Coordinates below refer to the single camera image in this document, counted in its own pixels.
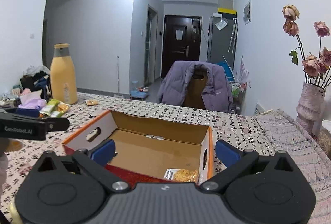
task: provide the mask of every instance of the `plastic bag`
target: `plastic bag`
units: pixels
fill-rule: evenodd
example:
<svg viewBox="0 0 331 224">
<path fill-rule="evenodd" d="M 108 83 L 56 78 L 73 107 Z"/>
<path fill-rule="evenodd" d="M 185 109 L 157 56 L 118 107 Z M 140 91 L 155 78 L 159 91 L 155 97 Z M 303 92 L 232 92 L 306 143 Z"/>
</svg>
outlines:
<svg viewBox="0 0 331 224">
<path fill-rule="evenodd" d="M 215 26 L 219 29 L 222 30 L 228 25 L 228 21 L 226 18 L 221 18 L 221 21 L 216 23 Z"/>
<path fill-rule="evenodd" d="M 190 171 L 187 169 L 167 169 L 164 179 L 178 182 L 195 182 L 198 181 L 198 170 Z"/>
</svg>

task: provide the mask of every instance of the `green leaf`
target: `green leaf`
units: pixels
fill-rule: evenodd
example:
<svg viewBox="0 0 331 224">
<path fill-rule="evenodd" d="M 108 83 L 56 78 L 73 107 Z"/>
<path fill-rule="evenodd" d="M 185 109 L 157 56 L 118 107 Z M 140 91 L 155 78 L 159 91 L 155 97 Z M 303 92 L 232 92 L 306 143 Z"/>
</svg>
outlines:
<svg viewBox="0 0 331 224">
<path fill-rule="evenodd" d="M 292 50 L 292 51 L 289 53 L 289 56 L 297 57 L 297 52 L 296 52 L 295 50 Z"/>
<path fill-rule="evenodd" d="M 298 63 L 297 57 L 293 56 L 292 57 L 292 62 L 297 65 L 297 63 Z"/>
</svg>

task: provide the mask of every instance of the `door frame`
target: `door frame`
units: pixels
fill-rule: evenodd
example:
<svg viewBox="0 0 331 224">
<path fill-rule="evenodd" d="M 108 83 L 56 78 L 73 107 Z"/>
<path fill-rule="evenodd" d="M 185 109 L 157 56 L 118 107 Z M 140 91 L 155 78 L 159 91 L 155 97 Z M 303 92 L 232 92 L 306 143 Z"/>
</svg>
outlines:
<svg viewBox="0 0 331 224">
<path fill-rule="evenodd" d="M 161 76 L 162 76 L 163 55 L 164 55 L 164 47 L 165 47 L 164 45 L 165 45 L 165 39 L 166 39 L 167 17 L 172 17 L 172 18 L 197 18 L 197 19 L 199 19 L 199 35 L 198 35 L 198 39 L 200 40 L 199 60 L 200 60 L 200 52 L 201 52 L 202 17 L 199 17 L 199 16 L 181 16 L 181 15 L 165 14 L 164 15 L 164 22 L 163 22 L 163 40 L 162 40 L 162 55 L 161 55 Z"/>
<path fill-rule="evenodd" d="M 144 58 L 144 86 L 152 84 L 155 81 L 155 59 L 156 59 L 156 43 L 157 43 L 157 32 L 158 32 L 158 11 L 147 5 L 147 19 L 146 19 L 146 34 L 147 34 L 147 23 L 148 23 L 148 12 L 151 10 L 152 18 L 150 25 L 150 40 L 149 40 L 149 57 L 148 57 L 148 72 L 147 81 L 145 83 L 145 58 Z"/>
<path fill-rule="evenodd" d="M 47 66 L 47 19 L 43 20 L 42 27 L 42 64 Z"/>
</svg>

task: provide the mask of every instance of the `purple cloth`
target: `purple cloth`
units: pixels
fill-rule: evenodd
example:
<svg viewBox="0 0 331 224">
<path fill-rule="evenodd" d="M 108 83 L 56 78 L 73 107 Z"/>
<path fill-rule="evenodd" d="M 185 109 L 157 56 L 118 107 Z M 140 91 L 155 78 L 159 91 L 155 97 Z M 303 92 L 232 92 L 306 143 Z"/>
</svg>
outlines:
<svg viewBox="0 0 331 224">
<path fill-rule="evenodd" d="M 45 105 L 46 105 L 46 101 L 44 99 L 31 99 L 29 100 L 29 102 L 25 104 L 20 104 L 19 108 L 41 110 L 42 108 L 44 108 Z"/>
<path fill-rule="evenodd" d="M 232 103 L 232 93 L 224 68 L 207 62 L 174 62 L 161 83 L 157 100 L 160 103 L 182 105 L 195 68 L 207 70 L 208 81 L 201 94 L 206 109 L 227 113 Z"/>
</svg>

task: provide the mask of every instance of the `blue item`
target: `blue item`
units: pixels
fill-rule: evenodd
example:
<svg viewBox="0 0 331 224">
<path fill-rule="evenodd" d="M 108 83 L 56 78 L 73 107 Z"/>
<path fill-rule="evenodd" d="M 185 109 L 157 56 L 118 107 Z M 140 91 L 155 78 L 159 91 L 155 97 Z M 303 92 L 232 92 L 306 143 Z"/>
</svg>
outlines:
<svg viewBox="0 0 331 224">
<path fill-rule="evenodd" d="M 234 81 L 234 77 L 232 75 L 231 69 L 226 62 L 221 61 L 217 63 L 217 65 L 222 66 L 224 68 L 226 78 L 228 79 L 229 82 Z"/>
<path fill-rule="evenodd" d="M 114 140 L 105 140 L 96 148 L 91 150 L 90 158 L 104 167 L 115 156 L 116 145 Z"/>
<path fill-rule="evenodd" d="M 28 116 L 33 118 L 39 117 L 39 110 L 38 109 L 21 109 L 21 108 L 11 108 L 6 109 L 8 113 L 13 113 L 21 116 Z"/>
<path fill-rule="evenodd" d="M 235 164 L 243 155 L 242 151 L 224 140 L 218 140 L 216 142 L 215 154 L 216 157 L 226 166 L 226 168 L 229 168 L 232 164 Z"/>
<path fill-rule="evenodd" d="M 132 98 L 138 98 L 138 99 L 145 99 L 148 96 L 147 92 L 140 92 L 138 90 L 132 90 L 130 91 L 130 96 Z"/>
</svg>

